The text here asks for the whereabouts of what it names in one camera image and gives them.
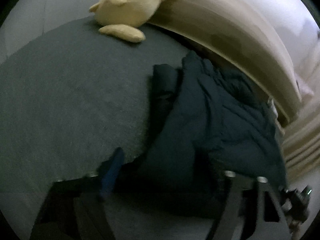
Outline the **beige upholstered headboard cushion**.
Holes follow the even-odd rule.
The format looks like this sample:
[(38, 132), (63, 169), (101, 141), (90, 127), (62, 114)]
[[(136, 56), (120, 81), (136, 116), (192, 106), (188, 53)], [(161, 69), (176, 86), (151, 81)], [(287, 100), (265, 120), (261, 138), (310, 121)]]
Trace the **beige upholstered headboard cushion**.
[(288, 122), (302, 98), (274, 27), (244, 0), (166, 0), (149, 21), (223, 57), (272, 97)]

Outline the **dark navy puffer jacket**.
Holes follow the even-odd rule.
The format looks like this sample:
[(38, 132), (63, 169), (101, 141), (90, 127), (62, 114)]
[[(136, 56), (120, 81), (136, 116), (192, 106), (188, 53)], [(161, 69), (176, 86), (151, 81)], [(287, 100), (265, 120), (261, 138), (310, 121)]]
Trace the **dark navy puffer jacket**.
[(211, 218), (225, 207), (225, 170), (287, 184), (268, 105), (236, 69), (189, 52), (155, 65), (146, 151), (120, 169), (113, 193), (148, 213)]

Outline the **beige pleated curtain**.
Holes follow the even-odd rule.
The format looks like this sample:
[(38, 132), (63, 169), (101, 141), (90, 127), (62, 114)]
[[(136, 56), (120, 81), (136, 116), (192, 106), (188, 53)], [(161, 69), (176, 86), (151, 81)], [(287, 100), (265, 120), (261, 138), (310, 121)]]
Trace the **beige pleated curtain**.
[(283, 154), (290, 182), (319, 167), (319, 41), (295, 72), (308, 94), (297, 119), (285, 128)]

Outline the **yellow Pikachu plush toy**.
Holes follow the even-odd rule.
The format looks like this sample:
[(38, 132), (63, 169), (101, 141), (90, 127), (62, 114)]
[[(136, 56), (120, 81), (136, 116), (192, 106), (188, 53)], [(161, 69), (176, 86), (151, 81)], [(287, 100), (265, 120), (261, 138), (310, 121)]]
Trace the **yellow Pikachu plush toy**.
[(148, 22), (165, 0), (99, 0), (89, 7), (99, 32), (127, 42), (139, 43), (145, 35), (139, 27)]

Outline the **grey bed sheet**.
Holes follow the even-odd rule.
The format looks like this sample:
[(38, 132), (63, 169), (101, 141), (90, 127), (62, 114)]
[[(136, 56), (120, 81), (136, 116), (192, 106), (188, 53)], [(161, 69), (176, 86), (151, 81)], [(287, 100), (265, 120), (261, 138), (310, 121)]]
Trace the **grey bed sheet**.
[[(84, 18), (1, 66), (1, 210), (20, 239), (30, 239), (54, 182), (96, 175), (117, 148), (123, 165), (146, 151), (155, 65), (181, 68), (191, 51), (206, 59), (173, 33), (145, 31), (146, 41), (130, 45)], [(114, 239), (206, 239), (225, 209), (211, 218), (148, 213), (113, 189), (104, 210)]]

